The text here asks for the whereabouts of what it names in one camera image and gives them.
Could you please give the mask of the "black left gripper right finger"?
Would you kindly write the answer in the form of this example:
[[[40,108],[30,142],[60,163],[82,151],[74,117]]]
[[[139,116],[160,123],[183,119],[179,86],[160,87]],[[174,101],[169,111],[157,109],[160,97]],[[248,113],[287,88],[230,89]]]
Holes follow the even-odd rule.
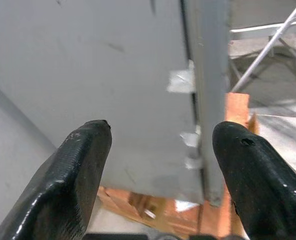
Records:
[[[263,137],[230,121],[212,145],[235,210],[253,240],[296,240],[296,172]]]

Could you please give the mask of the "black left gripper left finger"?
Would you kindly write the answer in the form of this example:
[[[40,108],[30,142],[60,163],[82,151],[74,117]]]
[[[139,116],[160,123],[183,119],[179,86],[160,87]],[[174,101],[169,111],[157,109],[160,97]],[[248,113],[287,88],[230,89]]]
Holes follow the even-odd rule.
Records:
[[[0,224],[0,240],[80,240],[111,148],[105,120],[72,131],[39,167]]]

